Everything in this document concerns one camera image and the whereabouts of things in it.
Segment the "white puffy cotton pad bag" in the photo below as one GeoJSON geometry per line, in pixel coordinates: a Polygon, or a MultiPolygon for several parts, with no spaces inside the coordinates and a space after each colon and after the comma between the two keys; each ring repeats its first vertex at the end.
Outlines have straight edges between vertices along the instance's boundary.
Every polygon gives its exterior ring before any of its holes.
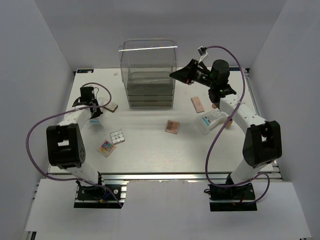
{"type": "Polygon", "coordinates": [[[91,120],[89,121],[89,123],[90,123],[91,125],[94,125],[94,126],[100,126],[100,125],[101,125],[101,122],[100,122],[99,120],[97,120],[97,119],[91,119],[91,120]]]}

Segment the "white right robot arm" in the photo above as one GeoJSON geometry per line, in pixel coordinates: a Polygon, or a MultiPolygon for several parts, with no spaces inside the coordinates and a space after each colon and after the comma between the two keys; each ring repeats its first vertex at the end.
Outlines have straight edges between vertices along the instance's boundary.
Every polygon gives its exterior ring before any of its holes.
{"type": "Polygon", "coordinates": [[[243,102],[242,96],[229,85],[229,64],[222,59],[215,60],[208,69],[202,62],[192,59],[186,66],[186,84],[197,82],[208,87],[210,101],[233,120],[245,134],[242,147],[243,159],[227,177],[226,195],[236,200],[244,193],[245,185],[256,178],[266,165],[282,156],[280,124],[256,115],[243,102]]]}

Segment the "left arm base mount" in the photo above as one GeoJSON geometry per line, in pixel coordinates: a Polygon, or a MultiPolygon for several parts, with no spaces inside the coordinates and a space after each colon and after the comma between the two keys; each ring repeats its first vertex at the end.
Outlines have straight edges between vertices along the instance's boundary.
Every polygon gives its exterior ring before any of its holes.
{"type": "Polygon", "coordinates": [[[79,181],[74,199],[75,209],[121,209],[122,186],[120,184],[106,184],[109,190],[92,185],[82,185],[79,181]]]}

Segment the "white cotton pad pack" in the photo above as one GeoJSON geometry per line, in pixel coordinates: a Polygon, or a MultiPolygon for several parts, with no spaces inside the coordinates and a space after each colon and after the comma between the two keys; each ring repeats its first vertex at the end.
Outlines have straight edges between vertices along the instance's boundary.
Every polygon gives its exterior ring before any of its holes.
{"type": "Polygon", "coordinates": [[[197,116],[194,119],[194,123],[203,135],[207,135],[217,125],[225,122],[227,118],[228,115],[225,112],[216,108],[200,116],[197,116]]]}

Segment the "clear smoky makeup organizer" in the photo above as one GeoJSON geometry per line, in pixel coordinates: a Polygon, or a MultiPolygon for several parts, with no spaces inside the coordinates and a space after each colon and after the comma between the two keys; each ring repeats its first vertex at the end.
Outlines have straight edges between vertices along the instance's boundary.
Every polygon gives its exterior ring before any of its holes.
{"type": "Polygon", "coordinates": [[[121,79],[130,108],[172,108],[177,43],[169,38],[127,39],[119,47],[121,79]]]}

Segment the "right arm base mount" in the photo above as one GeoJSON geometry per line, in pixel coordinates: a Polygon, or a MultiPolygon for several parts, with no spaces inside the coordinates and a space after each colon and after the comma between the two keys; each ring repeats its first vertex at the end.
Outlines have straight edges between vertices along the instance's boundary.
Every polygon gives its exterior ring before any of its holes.
{"type": "Polygon", "coordinates": [[[209,196],[211,212],[254,212],[257,204],[253,185],[251,183],[230,188],[220,188],[208,185],[203,191],[209,196]]]}

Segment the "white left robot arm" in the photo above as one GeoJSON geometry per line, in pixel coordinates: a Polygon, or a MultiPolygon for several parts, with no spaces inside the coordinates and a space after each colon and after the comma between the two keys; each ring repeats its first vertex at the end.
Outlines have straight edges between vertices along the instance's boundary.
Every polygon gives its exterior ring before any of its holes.
{"type": "Polygon", "coordinates": [[[174,108],[130,108],[118,68],[81,69],[70,97],[80,87],[118,104],[92,118],[88,106],[66,116],[46,135],[52,173],[69,172],[96,181],[98,174],[186,174],[196,171],[192,151],[192,112],[184,97],[174,108]]]}

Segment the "beige foundation bottle black cap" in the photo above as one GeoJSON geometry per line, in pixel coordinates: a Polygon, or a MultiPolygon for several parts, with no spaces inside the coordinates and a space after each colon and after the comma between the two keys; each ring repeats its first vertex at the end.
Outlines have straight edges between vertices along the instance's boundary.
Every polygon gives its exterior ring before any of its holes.
{"type": "Polygon", "coordinates": [[[226,129],[229,129],[230,126],[231,126],[232,123],[233,123],[233,119],[232,119],[232,118],[230,118],[230,119],[227,118],[226,121],[225,121],[225,123],[226,123],[225,128],[226,128],[226,129]]]}

